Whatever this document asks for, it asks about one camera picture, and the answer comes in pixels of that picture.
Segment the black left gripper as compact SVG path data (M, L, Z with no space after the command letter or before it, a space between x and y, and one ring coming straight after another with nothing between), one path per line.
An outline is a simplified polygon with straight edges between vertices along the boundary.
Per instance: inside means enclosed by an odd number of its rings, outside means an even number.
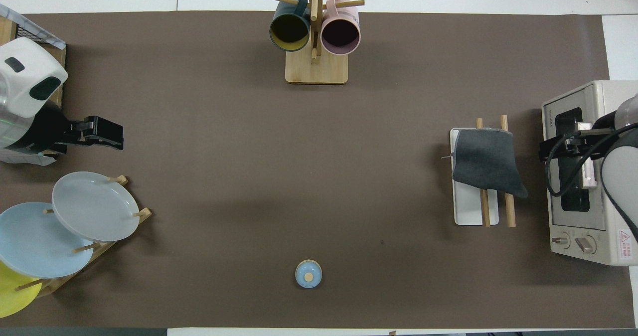
M81 131L89 123L86 136L81 138ZM99 116L89 116L84 120L69 120L56 104L45 104L35 114L29 128L18 141L10 145L10 150L23 154L67 154L66 142L74 144L80 139L82 147L108 147L115 150L124 149L124 129L118 123Z

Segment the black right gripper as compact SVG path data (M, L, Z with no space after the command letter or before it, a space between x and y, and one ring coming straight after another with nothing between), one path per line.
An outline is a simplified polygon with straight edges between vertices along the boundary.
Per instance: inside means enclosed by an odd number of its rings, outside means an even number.
M594 128L592 123L574 123L573 135L557 135L547 139L541 143L540 162L546 163L550 159L583 157L585 153L592 152L590 157L602 158L606 154L606 142L599 147L595 147L604 136L606 136L606 128ZM568 149L556 149L552 152L552 148L558 145L564 145L568 140Z

